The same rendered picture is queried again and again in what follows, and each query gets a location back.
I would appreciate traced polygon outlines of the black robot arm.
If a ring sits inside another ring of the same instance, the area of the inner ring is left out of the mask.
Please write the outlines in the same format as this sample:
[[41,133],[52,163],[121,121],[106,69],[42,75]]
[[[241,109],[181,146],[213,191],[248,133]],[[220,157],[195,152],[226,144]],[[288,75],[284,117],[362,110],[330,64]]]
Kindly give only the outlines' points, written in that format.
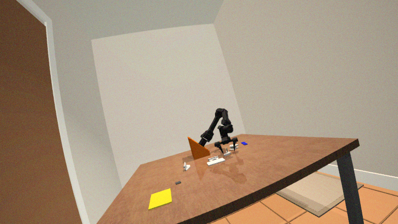
[[[216,112],[215,112],[215,118],[214,118],[212,124],[210,125],[209,129],[206,130],[201,135],[202,139],[198,143],[199,145],[204,147],[206,142],[210,142],[211,141],[211,139],[213,138],[213,135],[214,135],[213,131],[214,131],[219,119],[222,118],[222,117],[223,117],[223,119],[221,121],[221,124],[224,125],[224,126],[221,126],[221,125],[218,126],[218,129],[220,131],[220,135],[229,134],[229,133],[233,132],[233,127],[232,127],[233,125],[231,124],[231,121],[229,120],[228,111],[226,109],[224,109],[224,108],[218,108],[216,110]],[[228,144],[230,140],[231,140],[230,137],[228,137],[227,135],[226,135],[226,137],[222,136],[223,145],[224,144]]]

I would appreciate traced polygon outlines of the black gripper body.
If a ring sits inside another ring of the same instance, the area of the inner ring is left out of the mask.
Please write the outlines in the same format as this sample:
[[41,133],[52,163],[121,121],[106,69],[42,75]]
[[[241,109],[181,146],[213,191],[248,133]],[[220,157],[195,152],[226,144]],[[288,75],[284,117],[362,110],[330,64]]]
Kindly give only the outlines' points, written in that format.
[[[221,135],[221,138],[222,138],[222,136],[223,137],[226,137],[226,135],[228,136],[228,134],[222,134]],[[229,142],[237,142],[238,141],[238,139],[237,139],[237,137],[234,137],[234,138],[232,138]],[[222,144],[222,142],[215,142],[215,147],[218,147],[218,146],[220,146],[220,144]]]

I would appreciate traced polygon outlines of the yellow flat plate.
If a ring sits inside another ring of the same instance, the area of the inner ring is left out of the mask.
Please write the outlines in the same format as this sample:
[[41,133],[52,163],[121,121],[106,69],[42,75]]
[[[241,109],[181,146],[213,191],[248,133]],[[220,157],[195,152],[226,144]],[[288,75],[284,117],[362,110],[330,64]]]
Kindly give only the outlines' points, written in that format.
[[151,195],[151,198],[150,198],[149,210],[166,205],[168,203],[172,203],[170,189],[163,190],[158,193],[154,193]]

